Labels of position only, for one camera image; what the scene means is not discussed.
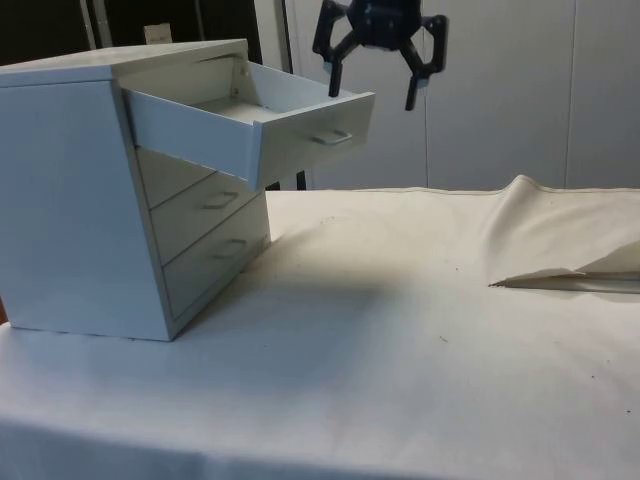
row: dark doorway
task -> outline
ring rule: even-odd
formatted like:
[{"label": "dark doorway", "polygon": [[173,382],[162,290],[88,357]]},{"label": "dark doorway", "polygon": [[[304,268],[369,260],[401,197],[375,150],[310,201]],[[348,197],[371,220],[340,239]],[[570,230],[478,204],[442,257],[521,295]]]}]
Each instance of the dark doorway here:
[{"label": "dark doorway", "polygon": [[89,50],[78,0],[0,0],[0,65]]}]

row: black robotic gripper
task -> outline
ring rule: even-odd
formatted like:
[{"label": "black robotic gripper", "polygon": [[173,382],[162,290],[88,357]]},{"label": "black robotic gripper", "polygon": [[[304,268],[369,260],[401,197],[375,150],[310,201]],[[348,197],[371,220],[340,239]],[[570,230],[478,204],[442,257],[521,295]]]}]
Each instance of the black robotic gripper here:
[{"label": "black robotic gripper", "polygon": [[[331,97],[338,96],[340,92],[342,61],[358,45],[400,50],[412,73],[405,109],[413,110],[420,80],[428,80],[434,73],[444,70],[449,24],[443,15],[423,17],[420,3],[421,0],[353,0],[346,6],[334,0],[323,0],[313,51],[331,64]],[[345,15],[352,30],[332,47],[333,26]],[[433,37],[433,55],[426,64],[411,41],[421,27]]]}]

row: drawer handle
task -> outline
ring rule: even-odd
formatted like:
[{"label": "drawer handle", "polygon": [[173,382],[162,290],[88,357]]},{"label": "drawer handle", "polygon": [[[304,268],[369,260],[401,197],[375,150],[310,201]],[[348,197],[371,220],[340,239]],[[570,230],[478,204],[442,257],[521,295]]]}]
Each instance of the drawer handle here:
[{"label": "drawer handle", "polygon": [[343,132],[342,130],[333,130],[331,133],[336,135],[336,138],[327,138],[326,134],[324,134],[314,135],[312,140],[320,145],[324,145],[325,147],[335,147],[336,145],[348,142],[353,138],[351,133]]},{"label": "drawer handle", "polygon": [[215,253],[211,257],[215,260],[228,260],[237,257],[247,247],[247,241],[239,238],[233,238],[218,245],[217,250],[223,253]]},{"label": "drawer handle", "polygon": [[240,194],[237,192],[220,192],[212,195],[202,208],[205,210],[222,210],[229,206]]}]

